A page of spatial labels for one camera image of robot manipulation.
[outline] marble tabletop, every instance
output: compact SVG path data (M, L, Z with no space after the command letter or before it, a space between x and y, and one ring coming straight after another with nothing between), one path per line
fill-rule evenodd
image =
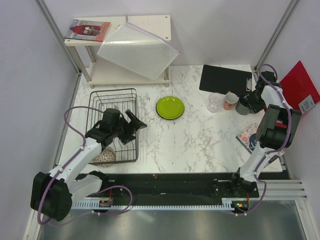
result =
M249 65L220 65L236 70L250 71ZM235 109L207 110L209 92L200 91L203 66L172 66L171 83L143 85L96 86L91 89L81 78L75 106L88 106L92 91L135 88L138 96L139 119L148 125L139 132L139 157L134 163L114 164L110 167L88 165L82 173L221 173L235 172L249 158L249 152L239 143L236 135L254 123L259 123L263 111L239 115ZM180 98L185 106L183 115L176 120L165 120L156 113L156 103L165 96ZM85 133L86 109L74 109L70 124ZM82 138L67 130L60 160L65 160L82 143ZM281 172L277 159L264 169Z

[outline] green plate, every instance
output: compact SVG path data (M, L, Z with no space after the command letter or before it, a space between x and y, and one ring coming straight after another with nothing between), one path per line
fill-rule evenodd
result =
M155 108L160 117L168 120L179 118L185 111L184 103L175 96L161 98Z

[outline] black wire dish rack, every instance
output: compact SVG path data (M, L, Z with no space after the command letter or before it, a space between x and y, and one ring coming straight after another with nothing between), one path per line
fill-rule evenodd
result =
M90 94L89 107L101 111L105 111L106 109L117 109L121 111L124 118L130 122L130 118L125 113L125 111L129 109L137 118L139 118L137 91L134 88L93 91ZM102 119L102 116L103 114L101 112L89 109L86 118L85 132L92 129L94 124ZM114 153L115 160L99 162L99 164L112 165L136 162L139 155L139 131L137 131L134 136L135 140L126 145L122 144L118 138L115 138L113 143L107 147Z

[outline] gray floor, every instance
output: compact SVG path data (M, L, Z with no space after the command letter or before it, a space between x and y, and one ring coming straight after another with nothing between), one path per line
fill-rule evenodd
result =
M72 211L68 221L84 212ZM89 214L64 227L46 225L40 233L38 240L306 240L291 201L264 201L250 215L238 217L195 210Z

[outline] shelf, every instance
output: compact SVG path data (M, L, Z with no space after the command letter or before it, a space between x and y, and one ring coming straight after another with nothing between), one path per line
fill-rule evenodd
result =
M92 62L88 73L91 76L89 85L170 83L170 80L165 80L164 72L158 79L151 80L105 59L97 59L96 62Z
M166 41L171 41L171 20L169 15L150 15L150 16L107 16L107 17L76 17L78 20L111 22L111 27L106 36L112 34L119 25L128 22L155 34ZM77 39L65 39L64 44L70 46L100 46L100 41L86 41Z

